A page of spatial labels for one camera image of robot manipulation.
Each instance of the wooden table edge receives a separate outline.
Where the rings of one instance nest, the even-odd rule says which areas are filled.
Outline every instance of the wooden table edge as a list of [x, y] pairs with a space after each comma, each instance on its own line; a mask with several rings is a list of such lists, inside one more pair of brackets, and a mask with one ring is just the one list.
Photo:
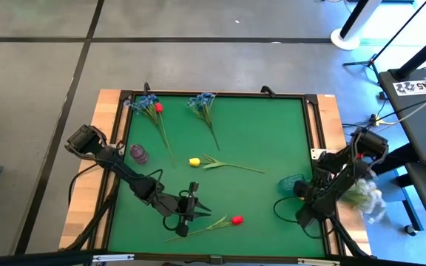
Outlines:
[[[120, 101], [120, 89], [102, 89], [98, 95], [98, 101], [95, 106], [91, 124], [98, 127], [107, 138], [110, 139], [112, 127], [118, 103]], [[323, 137], [327, 149], [340, 150], [346, 146], [345, 136], [342, 130], [341, 119], [339, 117], [338, 105], [334, 95], [317, 95], [319, 118], [321, 121]], [[123, 107], [121, 113], [121, 122], [118, 128], [117, 141], [121, 140], [124, 134], [124, 126], [126, 123], [127, 107]], [[315, 121], [313, 106], [308, 104], [308, 118], [311, 126], [312, 142], [314, 148], [319, 148], [319, 129]], [[89, 166], [91, 162], [81, 161], [79, 171]], [[60, 248], [72, 244], [76, 237], [87, 225], [95, 212], [95, 204], [100, 190], [101, 175], [103, 171], [99, 167], [95, 167], [87, 174], [80, 176], [74, 185], [72, 193], [72, 203], [67, 212], [67, 218], [64, 224]], [[109, 177], [107, 189], [110, 189], [112, 184], [113, 174]], [[364, 252], [371, 254], [371, 246], [369, 245], [368, 235], [365, 230], [365, 224], [362, 215], [357, 210], [349, 206], [338, 203], [337, 204], [339, 219], [345, 226], [354, 241]], [[101, 247], [101, 239], [104, 234], [104, 225], [106, 224], [106, 215], [101, 220], [96, 234], [95, 247]], [[331, 233], [329, 236], [331, 253], [338, 254], [336, 235]]]

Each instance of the yellow flower bud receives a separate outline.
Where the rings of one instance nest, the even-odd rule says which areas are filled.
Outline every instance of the yellow flower bud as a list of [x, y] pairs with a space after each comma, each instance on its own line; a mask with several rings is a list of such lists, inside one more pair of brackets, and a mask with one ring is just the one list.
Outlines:
[[200, 163], [201, 163], [200, 159], [198, 159], [198, 158], [192, 158], [192, 159], [189, 160], [190, 166], [198, 167], [198, 166], [200, 166]]

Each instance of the concrete floor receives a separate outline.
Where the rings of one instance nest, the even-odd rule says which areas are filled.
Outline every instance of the concrete floor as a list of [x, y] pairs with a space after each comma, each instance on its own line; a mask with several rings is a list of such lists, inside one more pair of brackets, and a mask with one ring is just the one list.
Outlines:
[[[84, 37], [96, 3], [0, 1], [0, 36]], [[383, 5], [378, 12], [396, 8]], [[401, 6], [403, 15], [394, 23], [401, 23], [414, 8]], [[112, 0], [104, 4], [95, 36], [327, 38], [348, 16], [343, 3], [312, 0]], [[368, 40], [393, 34], [381, 30], [376, 35], [375, 28], [382, 25], [372, 25], [363, 33]], [[379, 70], [400, 67], [419, 50], [419, 44], [407, 44], [414, 46], [397, 45], [383, 53]], [[5, 166], [0, 174], [0, 255], [10, 252], [16, 238], [82, 45], [0, 43], [0, 164]], [[246, 92], [268, 85], [276, 92], [335, 94], [342, 122], [362, 121], [379, 110], [380, 88], [371, 71], [345, 69], [342, 63], [365, 60], [380, 48], [365, 45], [346, 52], [331, 44], [92, 44], [61, 143], [91, 121], [99, 89], [141, 89], [144, 81], [166, 90]], [[392, 107], [386, 104], [382, 114], [389, 112]], [[407, 142], [400, 126], [383, 135], [392, 149]], [[68, 184], [78, 165], [79, 160], [60, 146], [28, 252], [57, 249]], [[425, 231], [410, 237], [388, 224], [368, 226], [371, 248], [379, 258], [426, 263], [426, 214], [412, 195], [420, 204]], [[401, 205], [389, 205], [394, 224], [408, 224], [402, 210]], [[396, 252], [399, 247], [409, 248]]]

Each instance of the green table surface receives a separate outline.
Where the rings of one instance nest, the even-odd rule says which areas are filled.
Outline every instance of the green table surface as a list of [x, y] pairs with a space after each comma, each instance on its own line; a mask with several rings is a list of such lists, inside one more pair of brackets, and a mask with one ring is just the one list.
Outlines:
[[[206, 124], [186, 105], [189, 97], [161, 96], [163, 120], [175, 166], [153, 123], [133, 113], [126, 146], [141, 144], [149, 162], [140, 166], [127, 154], [125, 162], [142, 174], [163, 169], [165, 193], [177, 195], [191, 181], [200, 183], [197, 196], [212, 215], [189, 223], [190, 231], [211, 225], [221, 217], [242, 215], [238, 226], [207, 231], [165, 242], [175, 236], [162, 226], [162, 216], [134, 197], [121, 181], [109, 251], [133, 253], [217, 254], [236, 256], [324, 256], [322, 239], [307, 237], [302, 228], [275, 217], [272, 205], [284, 197], [277, 183], [292, 174], [311, 178], [311, 162], [302, 102], [299, 99], [222, 98], [212, 107], [212, 123], [220, 144], [217, 150]], [[208, 154], [225, 163], [257, 168], [265, 174], [239, 168], [202, 169], [189, 158]], [[281, 202], [278, 212], [289, 219], [302, 206], [298, 199]], [[174, 226], [177, 217], [167, 220]], [[320, 235], [317, 222], [307, 228]]]

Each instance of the red artificial flower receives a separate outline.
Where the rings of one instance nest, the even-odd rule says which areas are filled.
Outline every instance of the red artificial flower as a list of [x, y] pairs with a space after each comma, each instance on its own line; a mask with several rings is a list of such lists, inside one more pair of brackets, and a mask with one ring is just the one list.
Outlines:
[[155, 111], [156, 111], [156, 112], [162, 112], [162, 111], [163, 111], [162, 104], [160, 104], [160, 103], [155, 103]]
[[242, 216], [234, 216], [231, 221], [233, 222], [233, 225], [240, 225], [244, 222], [244, 219]]

